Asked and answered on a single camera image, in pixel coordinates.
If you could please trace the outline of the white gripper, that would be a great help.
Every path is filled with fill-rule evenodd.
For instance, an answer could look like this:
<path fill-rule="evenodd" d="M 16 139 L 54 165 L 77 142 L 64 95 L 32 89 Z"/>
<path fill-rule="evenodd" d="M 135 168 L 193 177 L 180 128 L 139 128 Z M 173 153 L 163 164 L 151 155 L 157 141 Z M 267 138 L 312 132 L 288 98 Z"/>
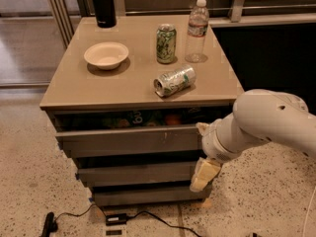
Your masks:
<path fill-rule="evenodd" d="M 191 179 L 190 190 L 194 193 L 201 192 L 210 181 L 220 172 L 221 165 L 238 158 L 240 152 L 231 152 L 220 142 L 217 129 L 221 119 L 213 123 L 198 122 L 197 130 L 201 135 L 201 146 L 204 154 L 209 158 L 199 158 Z"/>

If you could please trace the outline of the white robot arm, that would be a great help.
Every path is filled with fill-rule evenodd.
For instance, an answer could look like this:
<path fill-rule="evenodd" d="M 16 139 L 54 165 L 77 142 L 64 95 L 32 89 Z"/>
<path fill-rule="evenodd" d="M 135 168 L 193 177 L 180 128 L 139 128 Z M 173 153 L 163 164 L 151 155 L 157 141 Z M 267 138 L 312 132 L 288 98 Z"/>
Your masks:
<path fill-rule="evenodd" d="M 240 95 L 233 111 L 212 123 L 199 122 L 205 156 L 198 159 L 190 190 L 199 193 L 221 166 L 243 151 L 274 142 L 316 158 L 316 116 L 292 94 L 255 89 Z"/>

